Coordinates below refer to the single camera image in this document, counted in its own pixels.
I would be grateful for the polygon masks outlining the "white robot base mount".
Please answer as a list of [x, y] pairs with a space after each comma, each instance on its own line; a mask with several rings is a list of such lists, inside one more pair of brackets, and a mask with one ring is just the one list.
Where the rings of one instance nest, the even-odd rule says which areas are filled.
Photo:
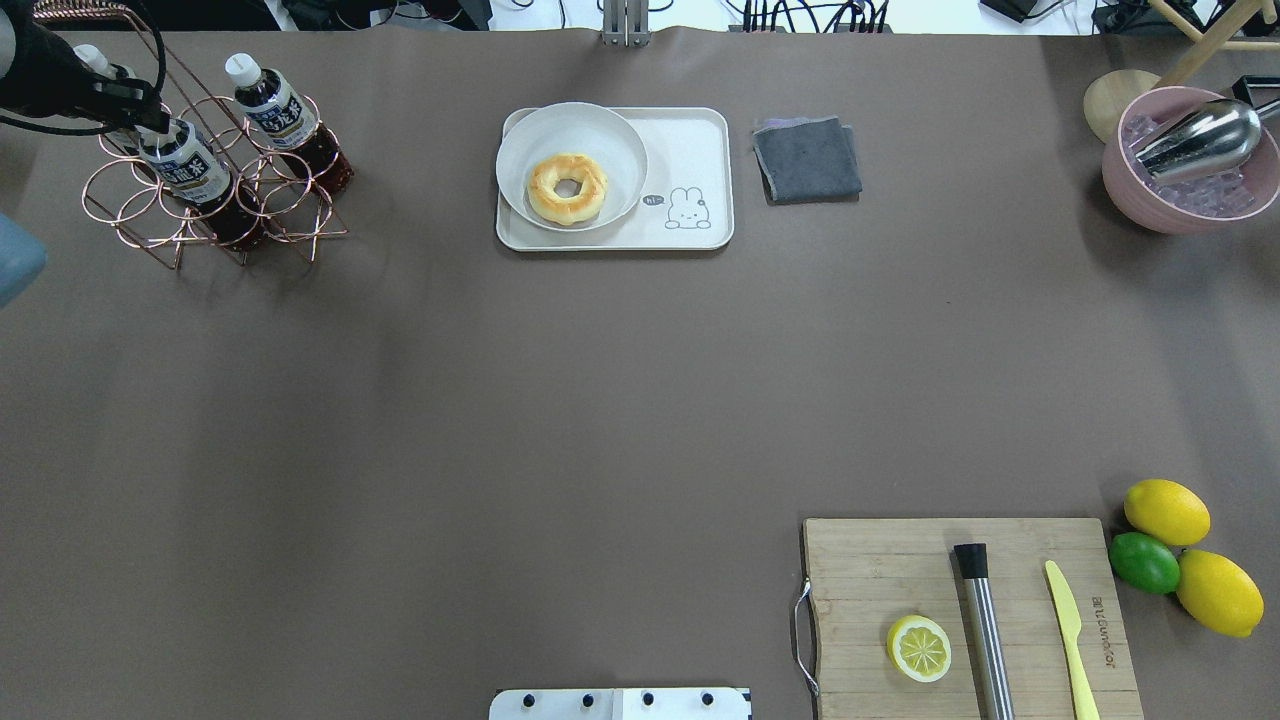
[[500, 691], [489, 719], [753, 719], [749, 689], [617, 687]]

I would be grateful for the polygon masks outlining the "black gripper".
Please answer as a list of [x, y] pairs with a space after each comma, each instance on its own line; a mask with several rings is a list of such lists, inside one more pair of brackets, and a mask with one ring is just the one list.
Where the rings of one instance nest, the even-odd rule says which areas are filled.
[[88, 118], [111, 129], [141, 127], [159, 135], [165, 135], [172, 124], [172, 115], [161, 105], [160, 92], [140, 78], [92, 78]]

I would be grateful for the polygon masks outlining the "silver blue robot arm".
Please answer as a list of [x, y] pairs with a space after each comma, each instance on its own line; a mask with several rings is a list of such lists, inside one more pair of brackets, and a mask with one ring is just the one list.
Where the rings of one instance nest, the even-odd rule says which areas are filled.
[[3, 159], [18, 159], [17, 132], [90, 137], [141, 126], [163, 129], [168, 78], [166, 45], [141, 1], [123, 1], [151, 38], [152, 79], [93, 69], [56, 32], [36, 18], [33, 1], [3, 3]]

